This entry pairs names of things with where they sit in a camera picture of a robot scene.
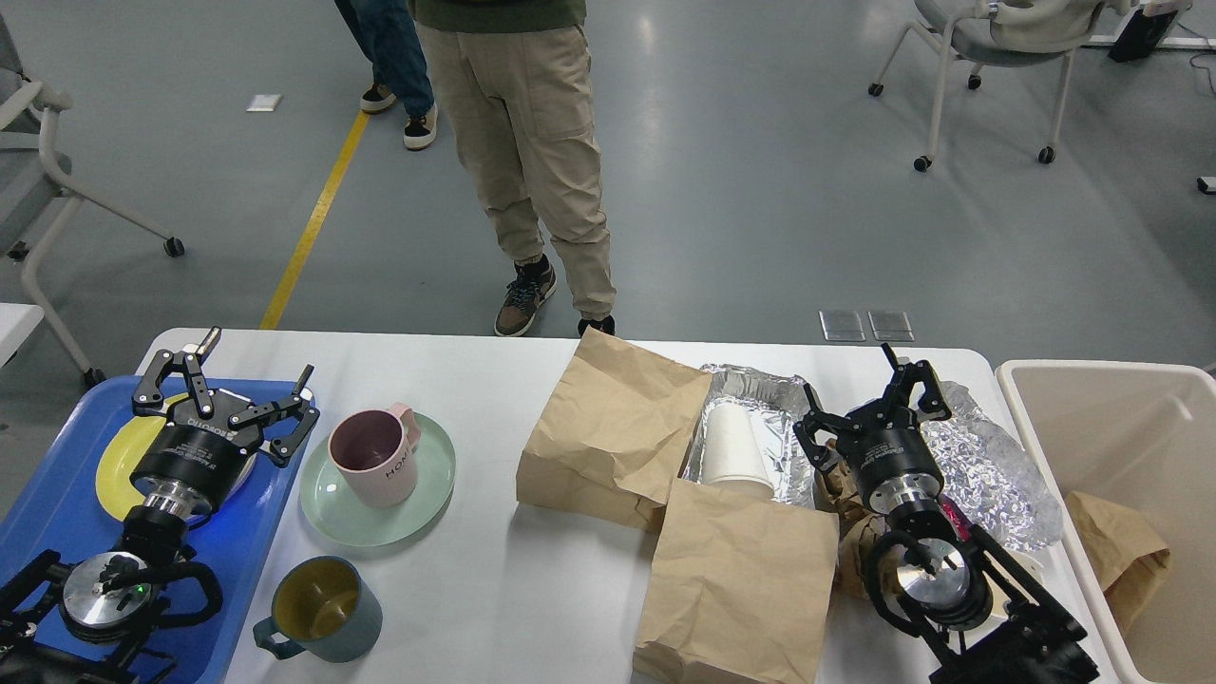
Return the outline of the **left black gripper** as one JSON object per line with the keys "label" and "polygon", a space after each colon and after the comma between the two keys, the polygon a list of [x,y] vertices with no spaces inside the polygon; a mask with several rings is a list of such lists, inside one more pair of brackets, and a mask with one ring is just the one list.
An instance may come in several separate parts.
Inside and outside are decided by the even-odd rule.
{"label": "left black gripper", "polygon": [[[133,392],[133,414],[152,416],[164,407],[162,385],[179,375],[188,397],[169,400],[165,425],[130,475],[130,483],[143,494],[143,505],[180,518],[216,512],[252,466],[257,449],[285,469],[313,433],[320,419],[314,396],[306,385],[313,365],[305,365],[286,398],[253,407],[249,397],[230,389],[209,389],[201,365],[221,340],[223,327],[212,327],[192,348],[157,351]],[[286,437],[261,445],[261,428],[295,419]]]}

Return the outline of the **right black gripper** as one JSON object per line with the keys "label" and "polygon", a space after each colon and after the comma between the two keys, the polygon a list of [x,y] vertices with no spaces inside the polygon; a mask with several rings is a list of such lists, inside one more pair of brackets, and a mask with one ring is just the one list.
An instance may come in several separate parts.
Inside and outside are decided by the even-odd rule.
{"label": "right black gripper", "polygon": [[[891,344],[882,344],[882,351],[893,377],[879,403],[839,416],[824,411],[812,385],[803,385],[807,413],[793,425],[793,433],[820,473],[831,473],[843,456],[865,509],[873,514],[939,516],[942,473],[921,424],[947,421],[955,411],[928,360],[901,361]],[[820,432],[835,438],[835,445],[817,442]]]}

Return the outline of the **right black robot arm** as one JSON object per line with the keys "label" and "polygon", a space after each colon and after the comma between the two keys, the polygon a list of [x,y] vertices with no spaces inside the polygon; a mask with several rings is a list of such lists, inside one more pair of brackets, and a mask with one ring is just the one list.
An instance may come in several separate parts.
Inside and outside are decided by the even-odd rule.
{"label": "right black robot arm", "polygon": [[921,432],[952,413],[925,360],[882,351],[882,397],[843,415],[805,387],[793,432],[820,473],[845,465],[865,510],[886,531],[865,553],[865,594],[882,619],[938,658],[933,683],[1090,683],[1087,630],[1041,581],[942,493],[945,476]]}

